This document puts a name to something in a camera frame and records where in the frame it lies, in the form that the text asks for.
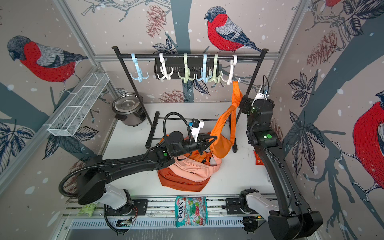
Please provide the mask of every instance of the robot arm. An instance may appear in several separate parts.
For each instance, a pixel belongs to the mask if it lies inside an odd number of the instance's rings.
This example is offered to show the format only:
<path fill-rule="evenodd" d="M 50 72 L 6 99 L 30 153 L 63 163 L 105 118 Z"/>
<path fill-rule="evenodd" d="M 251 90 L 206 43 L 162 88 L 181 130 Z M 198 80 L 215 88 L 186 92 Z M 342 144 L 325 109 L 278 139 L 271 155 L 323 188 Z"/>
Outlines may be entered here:
<path fill-rule="evenodd" d="M 184 139 L 181 132 L 175 131 L 166 136 L 163 142 L 142 155 L 107 160 L 103 160 L 102 156 L 91 158 L 76 178 L 78 203 L 85 205 L 99 201 L 113 209 L 122 207 L 126 204 L 129 196 L 124 190 L 109 184 L 110 182 L 138 172 L 166 168 L 173 164 L 178 156 L 195 150 L 203 154 L 203 151 L 217 139 L 216 136 L 202 133 L 196 134 L 195 137 L 196 141 L 194 138 L 189 141 Z M 66 194 L 62 185 L 59 186 L 59 191 Z"/>
<path fill-rule="evenodd" d="M 255 189 L 240 193 L 241 208 L 251 209 L 268 220 L 270 230 L 276 240 L 291 240 L 308 237 L 322 224 L 319 212 L 312 211 L 301 195 L 284 159 L 283 149 L 270 121 L 275 106 L 272 100 L 242 100 L 243 113 L 248 114 L 248 143 L 263 161 L 276 192 L 278 207 Z"/>

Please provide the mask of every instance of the green snack packet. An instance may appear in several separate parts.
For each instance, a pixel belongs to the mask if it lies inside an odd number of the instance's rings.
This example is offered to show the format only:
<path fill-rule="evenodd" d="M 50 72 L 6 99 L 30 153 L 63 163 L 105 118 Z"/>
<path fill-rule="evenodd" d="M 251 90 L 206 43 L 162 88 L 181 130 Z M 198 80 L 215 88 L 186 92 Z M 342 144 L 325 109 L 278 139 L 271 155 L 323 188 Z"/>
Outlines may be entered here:
<path fill-rule="evenodd" d="M 204 226 L 208 218 L 205 197 L 176 197 L 175 217 L 176 227 Z"/>
<path fill-rule="evenodd" d="M 87 205 L 84 205 L 81 209 L 80 212 L 77 214 L 77 216 L 81 216 L 83 214 L 88 215 L 89 217 L 92 216 L 93 212 L 95 211 L 95 207 L 97 206 L 97 202 L 93 202 Z"/>

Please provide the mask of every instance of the black basket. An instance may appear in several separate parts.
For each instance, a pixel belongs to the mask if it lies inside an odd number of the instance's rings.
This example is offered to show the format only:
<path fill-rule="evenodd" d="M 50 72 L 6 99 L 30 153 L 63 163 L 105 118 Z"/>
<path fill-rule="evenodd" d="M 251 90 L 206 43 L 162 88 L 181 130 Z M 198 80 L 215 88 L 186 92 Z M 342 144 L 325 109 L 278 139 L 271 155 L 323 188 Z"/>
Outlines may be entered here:
<path fill-rule="evenodd" d="M 173 74 L 171 75 L 171 79 L 180 79 L 178 72 L 180 72 L 180 76 L 185 76 L 185 69 L 184 69 L 184 58 L 164 58 L 166 62 L 166 69 L 167 73 L 171 72 L 171 68 L 173 68 Z M 160 58 L 155 59 L 155 67 L 154 72 L 156 75 L 159 75 L 160 77 L 163 77 L 163 74 L 160 71 L 161 67 Z M 188 58 L 188 68 L 189 68 L 189 77 L 193 78 L 194 74 L 197 74 L 197 78 L 201 78 L 200 69 L 203 67 L 203 60 L 202 58 Z M 214 59 L 209 58 L 207 59 L 207 76 L 209 75 L 209 70 L 214 70 Z M 219 75 L 220 67 L 219 64 L 217 64 L 216 68 L 216 76 Z"/>

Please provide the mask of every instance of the black metal rack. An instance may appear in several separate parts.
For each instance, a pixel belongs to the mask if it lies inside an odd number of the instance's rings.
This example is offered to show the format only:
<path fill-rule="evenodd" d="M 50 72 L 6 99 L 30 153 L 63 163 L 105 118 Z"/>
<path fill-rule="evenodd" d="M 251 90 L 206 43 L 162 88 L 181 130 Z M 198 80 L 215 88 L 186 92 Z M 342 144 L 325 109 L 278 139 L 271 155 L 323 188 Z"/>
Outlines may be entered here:
<path fill-rule="evenodd" d="M 120 50 L 117 46 L 113 46 L 112 49 L 115 51 L 116 53 L 116 56 L 117 58 L 119 59 L 120 63 L 121 63 L 121 66 L 123 67 L 124 69 L 124 72 L 125 74 L 127 75 L 127 78 L 133 88 L 133 91 L 135 92 L 135 94 L 137 96 L 139 96 L 139 92 L 137 91 L 137 88 L 135 86 L 135 83 L 133 82 L 132 78 L 131 78 L 131 75 L 129 74 L 129 71 L 127 69 L 127 66 L 125 65 L 124 63 L 124 59 L 129 59 L 131 58 L 131 54 L 126 54 L 126 53 L 120 53 Z M 260 56 L 237 56 L 237 60 L 240 61 L 240 60 L 244 60 L 244 61 L 257 61 L 257 65 L 256 65 L 256 68 L 253 72 L 253 75 L 252 75 L 252 78 L 251 78 L 251 81 L 249 82 L 249 86 L 248 86 L 248 89 L 247 89 L 247 92 L 244 94 L 243 97 L 247 98 L 249 93 L 251 92 L 251 89 L 252 89 L 252 86 L 253 86 L 253 82 L 255 81 L 255 78 L 256 78 L 256 75 L 257 73 L 259 72 L 260 70 L 260 66 L 264 60 L 264 57 L 265 57 L 265 54 L 267 53 L 268 49 L 266 48 L 263 48 L 263 50 L 261 51 L 260 53 Z M 135 57 L 137 59 L 149 59 L 149 58 L 158 58 L 159 55 L 158 54 L 135 54 Z M 183 58 L 184 55 L 183 54 L 164 54 L 163 55 L 164 58 Z M 207 58 L 214 58 L 215 56 L 214 55 L 207 55 Z M 188 58 L 203 58 L 203 55 L 200 54 L 188 54 Z M 219 60 L 231 60 L 233 59 L 233 56 L 231 55 L 219 55 L 218 56 L 218 59 Z M 154 138 L 154 134 L 155 134 L 155 130 L 156 130 L 156 126 L 157 126 L 157 121 L 159 119 L 164 119 L 164 118 L 161 118 L 159 117 L 160 115 L 160 112 L 156 112 L 155 113 L 155 117 L 154 117 L 154 121 L 152 122 L 150 117 L 149 117 L 149 114 L 147 112 L 147 109 L 145 108 L 144 106 L 144 103 L 142 101 L 141 98 L 139 98 L 139 101 L 141 103 L 141 106 L 143 107 L 143 110 L 145 112 L 145 115 L 147 116 L 147 119 L 149 121 L 149 124 L 151 126 L 151 131 L 149 132 L 149 136 L 148 136 L 148 140 L 146 142 L 146 148 L 150 148 L 151 147 L 151 143 L 153 140 L 161 140 L 159 138 Z M 236 117 L 236 123 L 240 117 L 240 114 L 242 112 L 242 109 L 240 108 L 239 110 L 239 113 L 237 114 L 237 117 Z M 168 118 L 169 120 L 180 120 L 179 118 Z M 217 121 L 217 119 L 202 119 L 203 121 Z M 236 145 L 236 139 L 235 139 L 235 144 L 232 148 L 233 152 L 237 152 L 237 145 Z"/>

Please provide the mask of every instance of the red snack packet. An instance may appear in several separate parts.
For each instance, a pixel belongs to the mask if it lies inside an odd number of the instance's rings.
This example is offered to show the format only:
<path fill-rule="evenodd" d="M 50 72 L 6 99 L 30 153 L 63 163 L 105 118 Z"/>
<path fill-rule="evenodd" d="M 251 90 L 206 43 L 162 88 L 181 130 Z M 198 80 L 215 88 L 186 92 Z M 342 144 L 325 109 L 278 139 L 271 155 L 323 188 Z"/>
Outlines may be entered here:
<path fill-rule="evenodd" d="M 255 151 L 253 151 L 253 152 L 255 153 L 255 157 L 256 157 L 256 165 L 263 165 L 264 166 L 263 161 L 261 160 L 259 155 Z"/>

